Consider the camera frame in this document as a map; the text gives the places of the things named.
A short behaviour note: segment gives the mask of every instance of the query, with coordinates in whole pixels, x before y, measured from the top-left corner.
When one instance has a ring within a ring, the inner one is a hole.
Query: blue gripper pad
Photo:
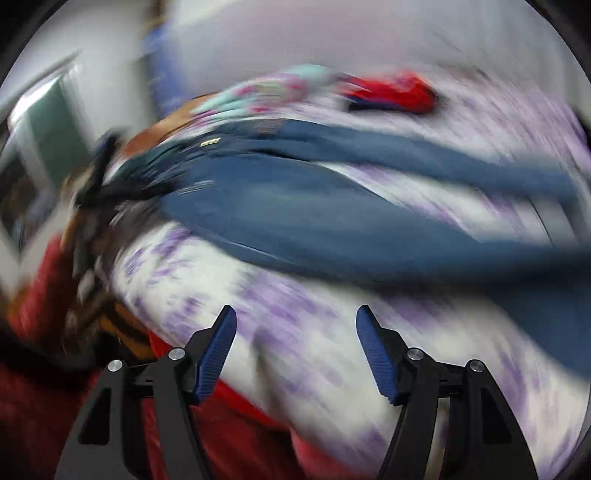
[[[197,366],[197,385],[193,394],[199,399],[199,403],[212,394],[235,335],[236,312],[228,307]]]
[[[384,397],[388,397],[390,403],[394,403],[398,396],[397,369],[386,353],[376,331],[376,328],[381,327],[367,305],[363,305],[357,311],[356,325],[357,336],[374,375],[374,380],[378,384],[378,390]]]

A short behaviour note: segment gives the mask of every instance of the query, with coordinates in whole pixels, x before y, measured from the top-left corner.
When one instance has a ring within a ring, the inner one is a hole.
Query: silver screw
[[[470,362],[470,369],[473,372],[483,372],[484,364],[480,360],[472,360],[472,362]]]
[[[421,360],[425,354],[420,348],[409,348],[407,352],[407,357],[411,360]]]
[[[123,367],[123,362],[121,360],[110,361],[109,365],[107,365],[107,368],[112,372],[119,371],[119,370],[121,370],[122,367]]]
[[[184,357],[184,350],[182,348],[173,348],[168,352],[168,358],[171,360],[180,360]]]

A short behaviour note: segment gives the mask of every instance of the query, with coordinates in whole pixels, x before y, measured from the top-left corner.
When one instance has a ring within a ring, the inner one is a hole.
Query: hand
[[[61,236],[60,250],[62,252],[72,252],[74,250],[76,230],[78,229],[78,225],[80,225],[81,221],[84,219],[84,216],[84,213],[82,213],[80,209],[77,209],[70,217],[70,220],[64,229],[64,233]]]

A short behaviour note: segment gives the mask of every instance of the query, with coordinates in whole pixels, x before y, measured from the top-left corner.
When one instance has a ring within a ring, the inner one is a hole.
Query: person
[[[70,429],[100,371],[67,371],[38,353],[58,338],[77,282],[72,279],[74,214],[44,259],[0,335],[0,476],[54,478]],[[154,480],[167,479],[153,399],[143,399],[142,418]],[[216,398],[191,406],[214,479],[303,480],[288,433],[264,426]]]

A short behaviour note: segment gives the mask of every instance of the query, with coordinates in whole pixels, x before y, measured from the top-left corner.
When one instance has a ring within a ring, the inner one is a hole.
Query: bed sheet
[[[591,171],[580,126],[566,105],[480,73],[434,69],[423,75],[442,98],[434,116],[353,115],[340,111],[339,100],[329,93],[283,106],[271,116],[421,135],[491,161],[527,151],[531,161],[560,161],[584,175]],[[197,126],[179,135],[205,131]],[[529,202],[492,199],[385,168],[325,166],[476,238],[549,241]],[[540,479],[553,478],[576,447],[588,381],[549,358],[505,312],[477,294],[445,287],[414,295],[376,293],[284,275],[240,262],[174,222],[151,228],[125,248],[112,267],[111,284],[172,345],[184,345],[196,329],[212,324],[223,305],[232,305],[238,334],[221,378],[270,416],[293,425],[304,439],[367,475],[377,473],[400,409],[380,396],[357,339],[355,313],[364,303],[383,326],[438,361],[463,365],[483,359],[519,421]],[[445,424],[442,401],[428,470],[433,478]]]

